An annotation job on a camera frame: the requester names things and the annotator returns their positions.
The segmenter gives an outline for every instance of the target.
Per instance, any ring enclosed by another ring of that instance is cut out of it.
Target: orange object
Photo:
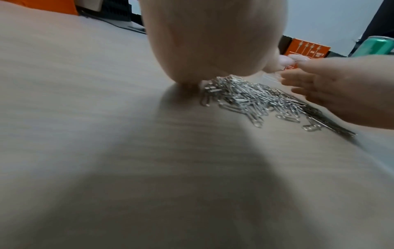
[[[330,48],[317,43],[293,39],[284,55],[304,55],[311,59],[324,58],[330,51]],[[293,68],[297,68],[297,65],[286,67],[286,69]]]
[[[78,15],[74,0],[5,0],[32,9]]]

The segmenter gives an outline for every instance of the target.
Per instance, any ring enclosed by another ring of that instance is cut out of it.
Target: wood grain
[[[1,248],[393,248],[393,181],[349,141],[200,106],[142,34],[0,23]]]

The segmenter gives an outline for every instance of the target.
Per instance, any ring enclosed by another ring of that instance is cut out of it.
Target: green can
[[[394,49],[394,39],[390,37],[368,37],[353,53],[352,57],[365,55],[388,55]]]

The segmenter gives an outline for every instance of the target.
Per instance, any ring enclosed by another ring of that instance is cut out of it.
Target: desk surface
[[[200,106],[145,35],[0,23],[1,248],[394,247],[393,180],[354,144]]]

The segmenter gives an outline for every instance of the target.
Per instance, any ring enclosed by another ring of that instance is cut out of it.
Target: pile of paper clips
[[[232,75],[217,77],[204,88],[201,105],[209,106],[212,102],[217,102],[222,109],[246,115],[258,128],[263,127],[263,118],[275,111],[277,118],[294,123],[301,123],[299,118],[305,115],[309,124],[302,128],[309,132],[326,127],[341,135],[357,135],[327,118],[319,109],[292,95]]]

